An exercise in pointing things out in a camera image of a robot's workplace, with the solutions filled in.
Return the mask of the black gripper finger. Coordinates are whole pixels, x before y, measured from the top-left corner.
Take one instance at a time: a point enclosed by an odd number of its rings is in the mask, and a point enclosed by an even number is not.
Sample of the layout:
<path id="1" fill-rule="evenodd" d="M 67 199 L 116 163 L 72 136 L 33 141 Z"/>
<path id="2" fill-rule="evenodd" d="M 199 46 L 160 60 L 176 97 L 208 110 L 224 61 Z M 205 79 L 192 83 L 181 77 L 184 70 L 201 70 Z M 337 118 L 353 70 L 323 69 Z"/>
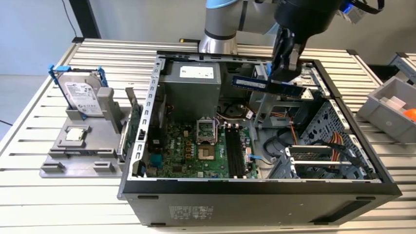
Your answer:
<path id="1" fill-rule="evenodd" d="M 300 73 L 288 71 L 291 39 L 296 39 L 295 34 L 280 26 L 273 45 L 272 65 L 268 76 L 273 83 L 289 82 L 300 75 Z"/>
<path id="2" fill-rule="evenodd" d="M 301 72 L 301 61 L 300 56 L 305 49 L 305 43 L 296 42 L 293 39 L 289 40 L 291 49 L 289 49 L 289 62 L 288 62 L 288 71 L 291 73 Z"/>

